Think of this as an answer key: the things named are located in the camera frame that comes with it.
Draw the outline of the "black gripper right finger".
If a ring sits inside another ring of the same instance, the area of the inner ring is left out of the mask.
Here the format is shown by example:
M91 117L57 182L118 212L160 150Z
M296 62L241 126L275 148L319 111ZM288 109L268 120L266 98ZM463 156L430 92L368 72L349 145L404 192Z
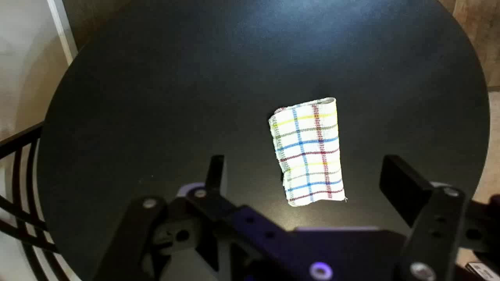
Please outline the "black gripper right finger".
M404 157L388 154L380 173L380 190L408 226L418 220L433 186Z

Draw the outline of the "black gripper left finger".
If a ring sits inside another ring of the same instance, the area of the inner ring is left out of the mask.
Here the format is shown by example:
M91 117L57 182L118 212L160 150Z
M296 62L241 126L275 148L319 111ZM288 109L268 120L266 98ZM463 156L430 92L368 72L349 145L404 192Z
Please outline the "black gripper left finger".
M225 179L225 156L214 154L210 161L205 187L211 192L222 192Z

